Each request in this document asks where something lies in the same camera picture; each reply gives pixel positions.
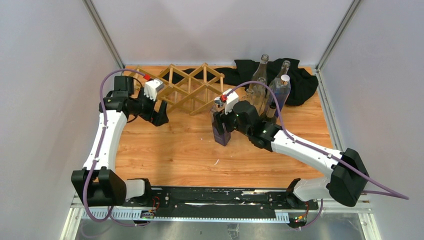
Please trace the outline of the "dark green wine bottle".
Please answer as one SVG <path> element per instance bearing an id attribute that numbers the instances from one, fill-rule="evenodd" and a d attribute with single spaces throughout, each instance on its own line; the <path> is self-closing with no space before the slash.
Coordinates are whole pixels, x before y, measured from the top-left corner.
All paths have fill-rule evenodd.
<path id="1" fill-rule="evenodd" d="M 275 102 L 271 102 L 268 107 L 267 110 L 264 113 L 264 117 L 263 119 L 267 122 L 273 123 L 275 124 L 277 121 L 277 117 L 276 117 L 276 103 Z"/>

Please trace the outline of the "clear glass bottle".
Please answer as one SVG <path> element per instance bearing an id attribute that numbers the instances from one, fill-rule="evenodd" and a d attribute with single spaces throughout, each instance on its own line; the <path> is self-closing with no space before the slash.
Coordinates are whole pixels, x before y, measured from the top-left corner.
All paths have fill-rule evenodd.
<path id="1" fill-rule="evenodd" d="M 257 70 L 254 72 L 254 74 L 251 77 L 251 81 L 258 82 L 260 78 L 265 79 L 264 83 L 268 83 L 268 76 L 267 76 L 267 65 L 269 61 L 269 55 L 263 54 L 260 58 L 259 66 Z"/>

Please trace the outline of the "blue labelled bottle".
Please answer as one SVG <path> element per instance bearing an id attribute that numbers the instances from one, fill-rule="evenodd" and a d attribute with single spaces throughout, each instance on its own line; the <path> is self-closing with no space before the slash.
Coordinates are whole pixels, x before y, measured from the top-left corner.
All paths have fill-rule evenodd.
<path id="1" fill-rule="evenodd" d="M 278 113 L 281 112 L 291 91 L 290 77 L 287 74 L 283 74 L 280 77 L 276 77 L 270 83 L 269 87 L 276 96 L 276 102 L 278 103 L 278 106 L 276 106 L 274 98 L 271 94 L 268 97 L 267 105 L 270 107 L 273 116 L 277 117 Z"/>

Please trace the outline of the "clear bottle dark label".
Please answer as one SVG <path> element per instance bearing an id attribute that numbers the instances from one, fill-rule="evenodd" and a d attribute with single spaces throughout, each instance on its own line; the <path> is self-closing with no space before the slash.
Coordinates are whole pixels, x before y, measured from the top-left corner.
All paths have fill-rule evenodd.
<path id="1" fill-rule="evenodd" d="M 288 73 L 289 69 L 290 69 L 290 66 L 291 66 L 291 61 L 290 60 L 284 60 L 282 62 L 281 69 L 280 69 L 279 73 L 276 75 L 276 77 L 273 79 L 273 81 L 281 79 L 282 75 L 286 75 Z"/>

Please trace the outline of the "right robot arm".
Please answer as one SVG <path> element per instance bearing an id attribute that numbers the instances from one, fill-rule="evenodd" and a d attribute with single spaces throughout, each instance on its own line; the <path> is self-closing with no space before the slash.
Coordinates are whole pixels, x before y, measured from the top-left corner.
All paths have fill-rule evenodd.
<path id="1" fill-rule="evenodd" d="M 290 208 L 298 209 L 307 201 L 326 198 L 347 207 L 357 204 L 369 174 L 356 150 L 329 149 L 291 134 L 280 125 L 261 119 L 255 107 L 245 100 L 237 102 L 231 111 L 214 106 L 210 116 L 216 142 L 221 145 L 226 146 L 231 132 L 238 131 L 255 147 L 292 157 L 324 175 L 294 179 L 284 200 Z"/>

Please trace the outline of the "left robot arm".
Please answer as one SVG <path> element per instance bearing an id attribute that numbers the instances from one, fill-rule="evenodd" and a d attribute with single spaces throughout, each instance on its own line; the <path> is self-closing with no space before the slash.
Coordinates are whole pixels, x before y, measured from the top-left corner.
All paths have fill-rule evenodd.
<path id="1" fill-rule="evenodd" d="M 99 125 L 90 154 L 81 170 L 71 175 L 81 201 L 88 207 L 121 206 L 134 198 L 140 206 L 153 201 L 151 184 L 146 178 L 121 179 L 115 172 L 119 141 L 129 117 L 140 117 L 161 126 L 168 123 L 167 102 L 162 101 L 155 110 L 157 97 L 164 83 L 155 78 L 148 80 L 135 93 L 135 78 L 115 76 L 114 89 L 99 104 Z"/>

